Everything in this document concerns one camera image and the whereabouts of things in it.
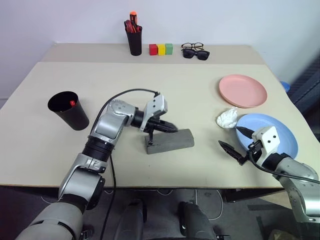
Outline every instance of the green block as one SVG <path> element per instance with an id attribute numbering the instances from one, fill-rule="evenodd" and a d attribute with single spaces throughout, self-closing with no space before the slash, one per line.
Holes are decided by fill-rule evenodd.
<path id="1" fill-rule="evenodd" d="M 172 45 L 172 43 L 165 44 L 165 55 L 172 55 L 173 50 L 174 46 Z"/>

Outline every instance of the table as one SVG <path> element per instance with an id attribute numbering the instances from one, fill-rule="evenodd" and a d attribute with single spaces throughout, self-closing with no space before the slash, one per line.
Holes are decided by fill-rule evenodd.
<path id="1" fill-rule="evenodd" d="M 219 146 L 222 140 L 244 153 L 234 129 L 222 129 L 216 117 L 232 106 L 218 92 L 219 80 L 243 74 L 261 82 L 267 101 L 238 109 L 241 117 L 263 113 L 283 122 L 295 135 L 297 161 L 320 173 L 320 145 L 307 122 L 291 103 L 281 83 L 250 46 L 208 46 L 207 61 L 185 59 L 179 46 L 173 55 L 129 55 L 126 44 L 56 44 L 38 62 L 0 110 L 0 185 L 57 187 L 82 151 L 104 102 L 130 88 L 160 91 L 168 102 L 162 119 L 189 128 L 195 146 L 147 155 L 146 133 L 127 127 L 112 153 L 120 188 L 277 188 L 280 183 L 252 164 L 238 165 Z M 78 94 L 90 120 L 82 131 L 72 130 L 47 108 L 61 91 Z M 120 99 L 143 109 L 153 97 L 133 92 Z M 103 174 L 113 185 L 110 168 Z"/>

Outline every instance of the eyeglasses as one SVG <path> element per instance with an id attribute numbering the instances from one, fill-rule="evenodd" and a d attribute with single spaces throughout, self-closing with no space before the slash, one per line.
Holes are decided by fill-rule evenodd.
<path id="1" fill-rule="evenodd" d="M 210 54 L 210 52 L 204 50 L 204 44 L 201 42 L 187 42 L 182 44 L 181 48 L 183 57 L 186 59 L 191 59 L 193 56 L 197 56 L 199 60 L 207 60 Z"/>

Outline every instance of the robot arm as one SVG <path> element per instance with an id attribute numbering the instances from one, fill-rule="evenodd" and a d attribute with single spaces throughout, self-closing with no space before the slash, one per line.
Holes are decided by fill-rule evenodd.
<path id="1" fill-rule="evenodd" d="M 121 100 L 111 101 L 63 179 L 58 201 L 47 206 L 17 240 L 79 239 L 83 213 L 98 204 L 105 185 L 100 174 L 105 172 L 124 126 L 139 128 L 150 135 L 154 130 L 176 132 L 176 126 L 160 120 L 159 116 L 166 112 L 167 102 L 161 94 L 149 101 L 144 111 Z"/>
<path id="2" fill-rule="evenodd" d="M 240 165 L 250 160 L 257 168 L 275 173 L 273 177 L 288 193 L 296 221 L 320 224 L 320 184 L 316 171 L 285 153 L 277 153 L 280 140 L 274 126 L 263 127 L 256 132 L 245 127 L 236 129 L 246 137 L 253 139 L 253 143 L 248 146 L 247 155 L 243 157 L 232 146 L 219 141 L 222 148 L 237 159 Z"/>

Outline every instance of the white tissue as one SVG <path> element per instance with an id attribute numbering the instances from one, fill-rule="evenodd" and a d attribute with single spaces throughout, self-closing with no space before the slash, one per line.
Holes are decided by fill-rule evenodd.
<path id="1" fill-rule="evenodd" d="M 232 129 L 237 124 L 237 107 L 232 107 L 216 118 L 216 123 L 223 129 Z"/>

